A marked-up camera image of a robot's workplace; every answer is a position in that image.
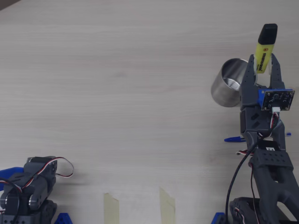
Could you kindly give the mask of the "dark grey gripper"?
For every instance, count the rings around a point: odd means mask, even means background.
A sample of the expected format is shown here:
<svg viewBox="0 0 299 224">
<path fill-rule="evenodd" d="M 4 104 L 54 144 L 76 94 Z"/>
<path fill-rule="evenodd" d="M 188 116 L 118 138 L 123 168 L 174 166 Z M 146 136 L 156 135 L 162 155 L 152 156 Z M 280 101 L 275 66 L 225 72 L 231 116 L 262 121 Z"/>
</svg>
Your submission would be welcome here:
<svg viewBox="0 0 299 224">
<path fill-rule="evenodd" d="M 57 160 L 55 156 L 29 157 L 24 165 L 25 181 L 23 185 L 30 185 L 33 180 L 43 177 L 48 185 L 56 183 Z"/>
<path fill-rule="evenodd" d="M 285 138 L 280 113 L 285 110 L 285 84 L 280 64 L 271 54 L 270 88 L 256 85 L 254 55 L 250 55 L 240 89 L 241 134 L 245 139 Z"/>
</svg>

